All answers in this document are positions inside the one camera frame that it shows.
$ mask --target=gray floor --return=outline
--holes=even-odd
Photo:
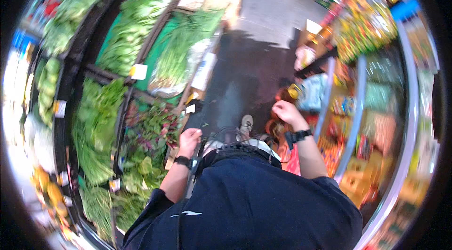
[[[251,114],[253,131],[263,133],[276,92],[293,81],[299,30],[306,19],[320,23],[327,12],[312,0],[242,0],[240,18],[220,41],[204,107],[186,128],[208,136]]]

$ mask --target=black wrist strap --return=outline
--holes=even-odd
[[[178,156],[177,158],[174,159],[174,163],[184,165],[188,169],[192,168],[191,160],[185,156]]]
[[[293,144],[297,143],[300,140],[305,139],[306,136],[312,135],[312,132],[310,129],[307,130],[299,130],[295,133],[291,133],[290,131],[286,131],[284,133],[284,136],[286,137],[287,144],[289,145],[289,149],[293,149]]]

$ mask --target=metal shelf rail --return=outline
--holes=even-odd
[[[333,87],[333,79],[335,75],[336,59],[334,57],[328,58],[328,77],[326,79],[326,88],[322,100],[322,108],[319,113],[319,120],[314,131],[315,142],[319,141],[320,132],[322,131],[323,123],[325,122],[326,112],[328,111],[328,104],[330,102],[331,88]]]
[[[405,133],[405,144],[402,155],[399,159],[399,165],[393,174],[391,185],[386,194],[383,196],[377,211],[373,214],[367,225],[363,229],[363,235],[358,241],[354,250],[361,250],[369,243],[376,232],[380,229],[383,222],[392,211],[397,202],[400,190],[410,168],[411,157],[415,149],[418,118],[419,118],[419,85],[416,74],[416,65],[413,57],[413,52],[410,47],[410,42],[406,34],[402,21],[396,21],[399,30],[399,38],[403,48],[404,59],[406,63],[406,71],[408,76],[408,115],[407,129]]]
[[[350,130],[350,136],[348,137],[347,144],[345,145],[345,150],[342,154],[339,166],[334,175],[334,180],[339,184],[342,181],[343,174],[347,169],[348,162],[352,157],[353,151],[355,151],[356,139],[358,137],[359,128],[361,127],[361,119],[363,118],[364,111],[364,100],[366,98],[366,71],[367,61],[366,56],[361,55],[358,58],[356,65],[356,72],[358,80],[355,86],[355,116],[353,117],[353,124]]]

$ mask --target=price tag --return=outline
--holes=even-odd
[[[72,200],[71,200],[71,197],[66,196],[66,195],[63,195],[63,201],[64,201],[64,204],[65,204],[67,207],[72,207]]]
[[[146,73],[147,73],[147,65],[135,64],[130,69],[129,76],[132,79],[143,80],[146,78]]]
[[[116,192],[121,188],[121,179],[110,180],[110,191]]]
[[[64,118],[66,113],[66,101],[55,100],[53,103],[53,113],[55,114],[55,118]]]
[[[69,176],[68,176],[68,174],[67,174],[66,171],[62,171],[62,172],[60,173],[60,176],[59,176],[59,178],[58,178],[58,183],[59,183],[61,186],[66,186],[66,185],[69,184]]]

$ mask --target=navy blue shirt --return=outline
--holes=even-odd
[[[179,204],[153,190],[123,249],[176,249]],[[182,211],[184,250],[348,250],[363,226],[333,179],[306,179],[258,157],[231,157],[205,168]]]

